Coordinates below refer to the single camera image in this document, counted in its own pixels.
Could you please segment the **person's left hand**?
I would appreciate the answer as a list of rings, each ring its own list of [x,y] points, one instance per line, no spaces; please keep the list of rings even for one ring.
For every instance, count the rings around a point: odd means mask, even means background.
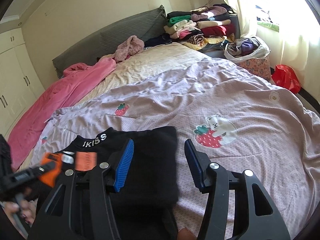
[[[17,228],[16,222],[13,215],[20,215],[22,219],[29,225],[32,225],[36,217],[36,203],[32,201],[27,201],[26,199],[20,202],[20,205],[14,202],[5,202],[3,210],[11,223]]]

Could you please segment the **person's right hand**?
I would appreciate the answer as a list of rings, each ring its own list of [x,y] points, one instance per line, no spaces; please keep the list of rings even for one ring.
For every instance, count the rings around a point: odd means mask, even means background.
[[[188,228],[182,228],[177,234],[177,240],[197,240],[197,237]]]

